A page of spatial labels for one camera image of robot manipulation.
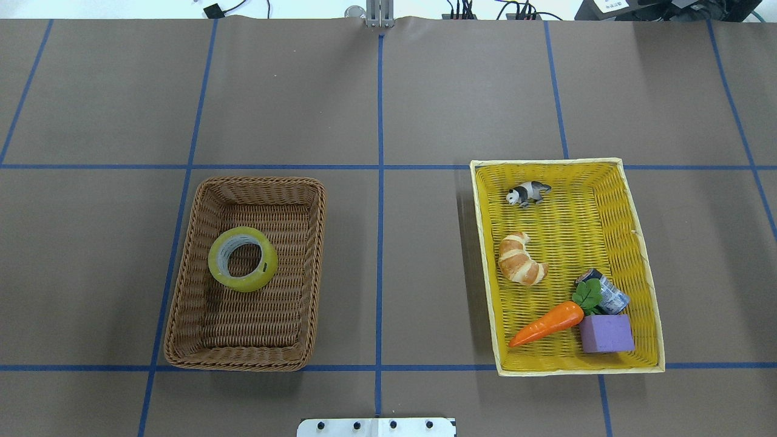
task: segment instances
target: panda figurine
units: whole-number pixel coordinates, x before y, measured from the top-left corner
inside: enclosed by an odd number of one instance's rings
[[[542,202],[542,195],[550,192],[550,185],[533,180],[524,182],[507,192],[507,203],[510,205],[518,204],[521,208],[529,206],[529,199],[534,199],[535,203]]]

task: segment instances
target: toy croissant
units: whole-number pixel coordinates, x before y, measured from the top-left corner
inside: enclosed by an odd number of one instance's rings
[[[525,232],[513,232],[499,244],[499,268],[507,279],[534,285],[548,273],[548,263],[532,260],[524,246],[530,240]]]

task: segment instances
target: tape roll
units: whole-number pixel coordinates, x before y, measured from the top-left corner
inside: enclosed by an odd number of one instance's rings
[[[240,246],[256,244],[260,249],[259,265],[246,276],[229,274],[228,262],[232,253]],[[248,226],[240,226],[222,233],[207,255],[207,266],[220,283],[237,292],[255,292],[267,285],[278,270],[278,255],[264,234]]]

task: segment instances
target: tin can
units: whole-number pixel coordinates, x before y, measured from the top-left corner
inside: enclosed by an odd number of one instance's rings
[[[592,278],[596,278],[601,282],[601,302],[599,302],[598,306],[602,311],[614,316],[626,308],[631,299],[595,268],[588,269],[587,272],[583,273],[575,280],[575,285]]]

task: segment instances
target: purple foam block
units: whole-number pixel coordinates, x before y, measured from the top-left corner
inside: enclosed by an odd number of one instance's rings
[[[580,323],[584,352],[624,352],[634,350],[634,337],[628,314],[588,316]]]

